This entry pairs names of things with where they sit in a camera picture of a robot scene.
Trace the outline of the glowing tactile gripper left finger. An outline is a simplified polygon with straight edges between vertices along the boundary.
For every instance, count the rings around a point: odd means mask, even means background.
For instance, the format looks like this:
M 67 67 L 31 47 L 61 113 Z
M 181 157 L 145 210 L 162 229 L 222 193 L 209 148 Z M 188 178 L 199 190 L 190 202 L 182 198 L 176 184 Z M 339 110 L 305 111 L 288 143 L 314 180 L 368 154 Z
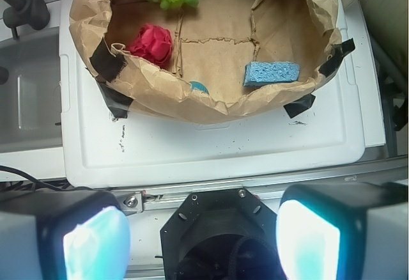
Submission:
M 130 225 L 108 191 L 1 193 L 1 279 L 124 279 Z

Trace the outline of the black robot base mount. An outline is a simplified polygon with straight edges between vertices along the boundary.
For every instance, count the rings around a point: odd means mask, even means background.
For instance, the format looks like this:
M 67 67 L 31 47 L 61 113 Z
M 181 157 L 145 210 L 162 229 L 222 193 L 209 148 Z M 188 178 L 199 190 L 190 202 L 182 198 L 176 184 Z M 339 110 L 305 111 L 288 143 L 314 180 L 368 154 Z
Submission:
M 166 279 L 285 279 L 277 214 L 247 189 L 194 192 L 160 230 Z

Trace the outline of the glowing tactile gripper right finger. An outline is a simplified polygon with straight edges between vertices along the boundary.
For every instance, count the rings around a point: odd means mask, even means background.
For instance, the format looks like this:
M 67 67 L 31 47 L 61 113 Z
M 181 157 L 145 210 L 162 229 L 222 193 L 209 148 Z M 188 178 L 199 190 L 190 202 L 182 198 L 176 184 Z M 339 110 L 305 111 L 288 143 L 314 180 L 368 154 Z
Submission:
M 408 279 L 408 185 L 291 185 L 275 236 L 288 279 Z

